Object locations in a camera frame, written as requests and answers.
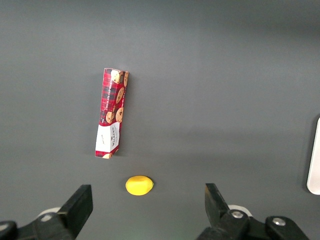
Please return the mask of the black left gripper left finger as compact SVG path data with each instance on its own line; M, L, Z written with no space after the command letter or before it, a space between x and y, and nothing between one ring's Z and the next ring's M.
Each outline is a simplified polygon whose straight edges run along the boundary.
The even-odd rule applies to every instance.
M0 222L2 240L75 240L93 211L92 187L81 185L61 206L46 209L29 224Z

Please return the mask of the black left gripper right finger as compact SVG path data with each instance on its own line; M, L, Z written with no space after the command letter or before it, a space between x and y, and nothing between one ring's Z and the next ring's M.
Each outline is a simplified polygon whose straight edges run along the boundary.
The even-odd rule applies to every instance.
M228 205L214 183L205 185L205 211L210 222L198 240L307 240L307 235L290 218L268 216L256 220L242 206Z

